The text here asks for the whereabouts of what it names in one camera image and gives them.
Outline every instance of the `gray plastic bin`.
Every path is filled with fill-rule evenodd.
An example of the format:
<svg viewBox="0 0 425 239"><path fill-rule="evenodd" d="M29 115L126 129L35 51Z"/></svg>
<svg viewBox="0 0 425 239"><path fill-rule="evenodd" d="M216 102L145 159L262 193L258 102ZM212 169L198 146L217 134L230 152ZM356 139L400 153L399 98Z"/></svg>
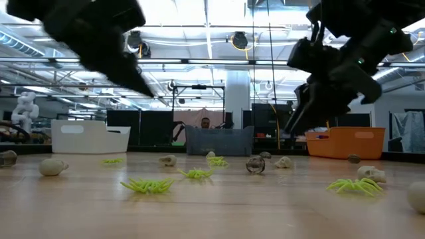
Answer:
<svg viewBox="0 0 425 239"><path fill-rule="evenodd" d="M206 155L214 151L218 156L250 156L254 126L244 129L199 129L186 125L188 155Z"/></svg>

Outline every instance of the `white column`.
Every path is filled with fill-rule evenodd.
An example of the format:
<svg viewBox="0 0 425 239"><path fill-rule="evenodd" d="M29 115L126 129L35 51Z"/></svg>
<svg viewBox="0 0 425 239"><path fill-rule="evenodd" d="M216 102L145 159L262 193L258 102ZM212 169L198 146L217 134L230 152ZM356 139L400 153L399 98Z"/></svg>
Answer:
<svg viewBox="0 0 425 239"><path fill-rule="evenodd" d="M227 72L224 108L233 114L234 129L242 128L242 111L250 109L250 80L248 71Z"/></svg>

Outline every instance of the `table surface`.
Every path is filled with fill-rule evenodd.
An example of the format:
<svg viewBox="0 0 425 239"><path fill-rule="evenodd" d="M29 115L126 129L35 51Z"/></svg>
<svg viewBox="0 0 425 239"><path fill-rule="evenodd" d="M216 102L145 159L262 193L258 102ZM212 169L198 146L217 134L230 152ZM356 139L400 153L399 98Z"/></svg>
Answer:
<svg viewBox="0 0 425 239"><path fill-rule="evenodd" d="M119 155L26 155L0 169L2 238L425 238L425 216L406 201L406 188L425 181L425 165L292 157L293 169L250 175L246 158L231 158L209 179L176 171L208 169L202 157L177 155L176 167L158 163L164 153ZM42 177L38 164L54 157L69 169ZM122 166L103 159L123 158ZM385 195L338 195L325 188L354 179L361 165L383 169ZM128 177L176 181L168 193L142 195L120 185Z"/></svg>

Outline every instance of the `metal frame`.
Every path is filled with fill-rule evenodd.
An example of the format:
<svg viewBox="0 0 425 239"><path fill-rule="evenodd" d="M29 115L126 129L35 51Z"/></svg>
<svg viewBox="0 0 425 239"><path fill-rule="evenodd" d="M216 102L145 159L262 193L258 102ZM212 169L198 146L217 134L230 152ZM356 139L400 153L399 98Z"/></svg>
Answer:
<svg viewBox="0 0 425 239"><path fill-rule="evenodd" d="M199 86L199 85L192 85L192 86L173 86L173 105L171 106L171 112L172 112L172 115L173 115L173 119L174 119L174 107L175 107L174 105L175 105L175 100L177 99L177 97L179 97L179 95L181 93L183 93L187 88L192 88L192 89L198 90L197 89L197 86ZM224 108L224 104L226 103L226 100L225 100L225 97L226 97L226 91L225 91L225 89L226 89L226 87L224 87L224 86L203 86L203 85L201 85L201 86L202 87L205 87L205 89L200 89L200 90L212 89L212 90L214 90L216 92L216 94L218 96L220 96L220 94L215 89L221 89L223 91L223 97L221 97L221 96L220 97L223 100L223 116L222 116L222 120L224 122L225 119L226 119L226 112L225 112L225 108ZM175 92L176 92L176 90L178 88L182 88L182 90L177 95L175 95Z"/></svg>

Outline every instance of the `ceiling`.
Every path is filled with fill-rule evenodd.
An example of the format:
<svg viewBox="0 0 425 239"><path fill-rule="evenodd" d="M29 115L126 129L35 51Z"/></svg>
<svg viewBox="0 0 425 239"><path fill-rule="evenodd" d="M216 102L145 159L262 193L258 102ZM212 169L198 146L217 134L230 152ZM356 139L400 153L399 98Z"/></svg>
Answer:
<svg viewBox="0 0 425 239"><path fill-rule="evenodd" d="M135 30L141 31L141 36L151 49L151 59L213 59L213 60L281 60L288 59L296 41L309 37L311 28L305 17L311 1L269 0L269 14L263 5L259 4L252 10L252 2L247 0L139 0L147 19L146 26ZM28 23L5 13L5 0L0 0L0 32L5 31L25 44L41 52L52 52L55 49L60 56L75 58L63 44L54 42L43 32L39 22ZM421 29L425 21L420 21L405 29L412 33L415 51L423 47ZM245 32L250 50L238 50L230 39L236 31ZM335 39L326 33L325 42L334 47L340 47L346 42L345 37ZM30 57L4 44L0 44L0 56ZM385 61L407 62L401 55L389 56ZM150 100L137 96L123 88L79 88L51 87L33 88L40 95L63 95L57 97L59 102L72 107L86 110L111 108L136 108L143 110L169 110L172 105L171 91L167 85L173 81L177 85L191 86L204 84L208 86L224 86L229 70L241 70L251 78L251 98L261 102L271 102L274 98L274 88L279 102L294 100L295 88L303 84L308 73L286 67L231 66L225 64L140 64L143 76L156 92L159 98ZM383 69L382 75L389 73ZM73 63L64 64L58 70L41 63L4 63L0 62L0 78L4 83L23 84L54 84L71 85L85 82L89 85L111 84L104 76L95 72L84 71L81 66ZM393 84L401 77L395 77ZM121 100L94 97L99 94L110 96L134 96ZM188 108L208 107L219 110L222 107L222 93L217 90L186 89L180 98L185 103L175 102L178 110Z"/></svg>

